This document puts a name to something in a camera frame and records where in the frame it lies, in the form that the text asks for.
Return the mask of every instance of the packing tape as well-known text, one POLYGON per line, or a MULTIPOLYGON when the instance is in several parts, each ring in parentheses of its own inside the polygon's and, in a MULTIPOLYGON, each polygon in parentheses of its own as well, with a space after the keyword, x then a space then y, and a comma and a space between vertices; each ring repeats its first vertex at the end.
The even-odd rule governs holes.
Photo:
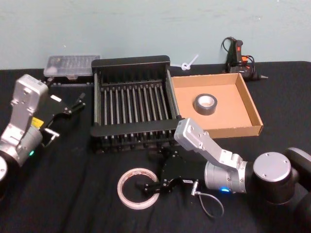
POLYGON ((143 209, 146 209, 146 208, 152 206, 156 202, 156 200, 159 198, 160 194, 155 193, 148 200, 146 200, 144 202, 139 202, 139 203, 132 202, 129 199, 127 199, 122 192, 123 185, 127 181, 127 179, 131 178, 132 176, 136 176, 136 175, 148 176, 154 182, 159 181, 157 176, 152 171, 150 171, 148 169, 144 169, 144 168, 134 168, 132 170, 127 171, 126 173, 124 173, 121 176, 121 178, 119 179, 119 182, 118 182, 117 191, 118 191, 118 195, 119 195, 120 200, 128 208, 131 208, 133 210, 143 210, 143 209))
POLYGON ((211 115, 216 111, 217 99, 211 94, 200 94, 194 102, 195 111, 201 115, 211 115))

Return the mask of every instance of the cardboard box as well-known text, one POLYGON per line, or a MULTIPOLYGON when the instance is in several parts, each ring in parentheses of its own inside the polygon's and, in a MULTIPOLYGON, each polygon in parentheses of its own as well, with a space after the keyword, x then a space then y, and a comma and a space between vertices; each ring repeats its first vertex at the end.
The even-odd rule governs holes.
POLYGON ((173 88, 180 115, 191 117, 212 138, 257 136, 263 123, 239 73, 173 77, 173 88), (193 102, 200 94, 212 94, 216 112, 204 116, 193 102))

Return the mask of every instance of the yellow warning label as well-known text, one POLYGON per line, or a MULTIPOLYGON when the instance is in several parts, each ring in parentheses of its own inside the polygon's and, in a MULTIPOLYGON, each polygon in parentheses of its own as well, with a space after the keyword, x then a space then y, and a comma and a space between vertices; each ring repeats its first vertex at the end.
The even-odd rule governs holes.
POLYGON ((31 122, 31 124, 33 125, 33 126, 35 126, 37 129, 40 129, 40 127, 43 125, 43 121, 42 120, 40 120, 40 119, 38 119, 38 118, 35 118, 35 117, 33 117, 33 120, 32 120, 32 122, 31 122))

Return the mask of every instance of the wall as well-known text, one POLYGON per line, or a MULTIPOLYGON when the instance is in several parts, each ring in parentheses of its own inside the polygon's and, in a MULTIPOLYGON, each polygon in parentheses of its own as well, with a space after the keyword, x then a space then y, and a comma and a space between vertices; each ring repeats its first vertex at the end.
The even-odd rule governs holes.
POLYGON ((41 68, 49 55, 166 54, 222 63, 221 41, 256 61, 311 61, 310 0, 1 0, 0 69, 41 68))

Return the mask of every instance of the black table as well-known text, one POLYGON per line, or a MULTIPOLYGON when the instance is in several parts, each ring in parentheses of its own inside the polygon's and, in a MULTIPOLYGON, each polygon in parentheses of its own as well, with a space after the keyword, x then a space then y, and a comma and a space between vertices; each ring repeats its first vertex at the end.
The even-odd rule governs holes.
MULTIPOLYGON (((171 72, 173 76, 214 74, 222 68, 197 65, 171 72)), ((263 132, 258 137, 217 139, 217 143, 247 161, 293 146, 311 152, 311 63, 258 63, 257 69, 269 79, 247 83, 247 87, 263 132)), ((43 76, 41 69, 0 71, 0 129, 9 121, 15 80, 25 73, 38 79, 43 76)), ((121 175, 135 167, 158 171, 159 164, 147 159, 147 150, 92 153, 92 85, 57 85, 50 90, 67 103, 81 92, 86 93, 87 105, 80 117, 55 124, 61 137, 44 152, 35 152, 0 203, 1 232, 301 232, 287 209, 242 194, 211 191, 223 202, 225 215, 210 219, 190 195, 191 186, 161 194, 146 210, 128 209, 117 195, 121 175)), ((306 192, 299 185, 297 189, 306 192)))

